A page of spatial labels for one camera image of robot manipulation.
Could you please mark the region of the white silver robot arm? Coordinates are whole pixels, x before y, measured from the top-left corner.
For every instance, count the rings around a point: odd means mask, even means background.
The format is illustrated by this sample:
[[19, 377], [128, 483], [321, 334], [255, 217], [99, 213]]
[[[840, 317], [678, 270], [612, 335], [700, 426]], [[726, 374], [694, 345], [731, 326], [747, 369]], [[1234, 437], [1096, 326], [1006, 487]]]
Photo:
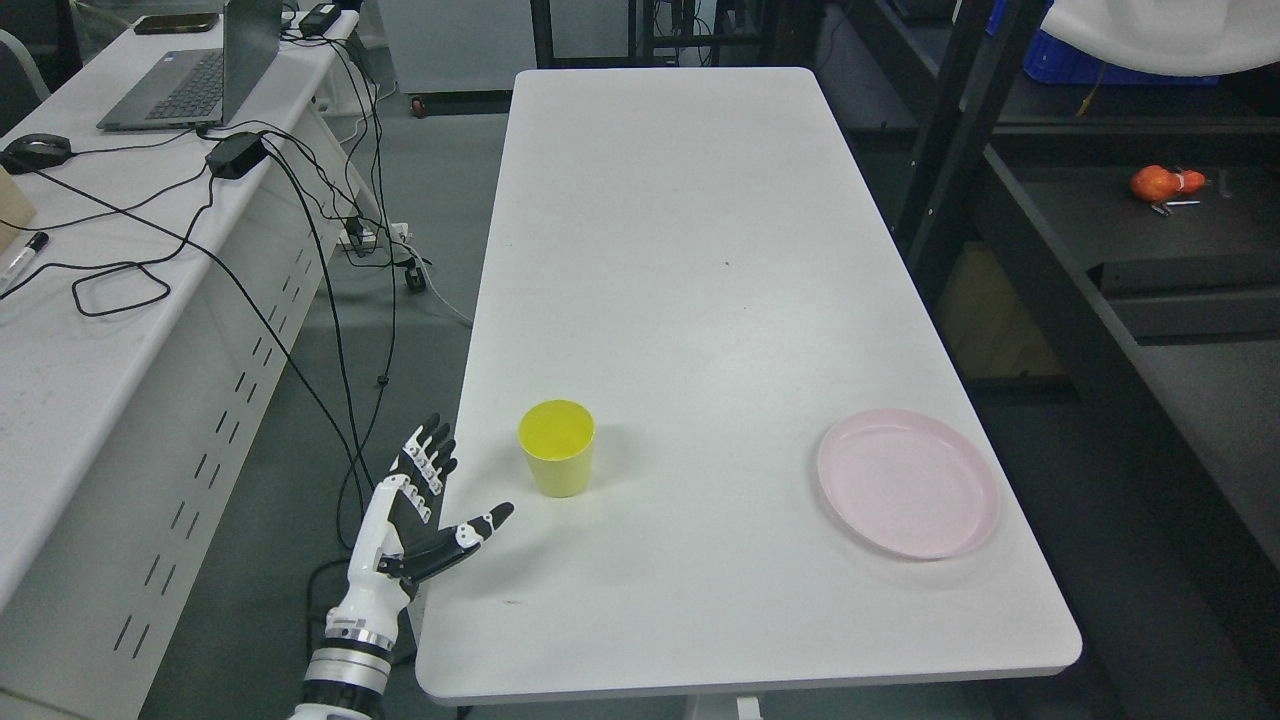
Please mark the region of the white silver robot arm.
[[376, 644], [323, 644], [311, 655], [291, 717], [378, 719], [390, 670], [390, 652]]

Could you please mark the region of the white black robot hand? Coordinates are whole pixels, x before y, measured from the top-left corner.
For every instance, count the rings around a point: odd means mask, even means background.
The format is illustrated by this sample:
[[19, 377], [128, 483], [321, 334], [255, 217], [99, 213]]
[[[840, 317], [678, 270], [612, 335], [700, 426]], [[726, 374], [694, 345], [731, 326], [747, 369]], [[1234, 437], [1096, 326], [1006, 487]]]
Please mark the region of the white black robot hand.
[[457, 468], [451, 425], [433, 414], [403, 442], [376, 484], [348, 561], [344, 598], [326, 614], [323, 646], [388, 655], [419, 587], [474, 556], [513, 514], [511, 502], [454, 525], [439, 520]]

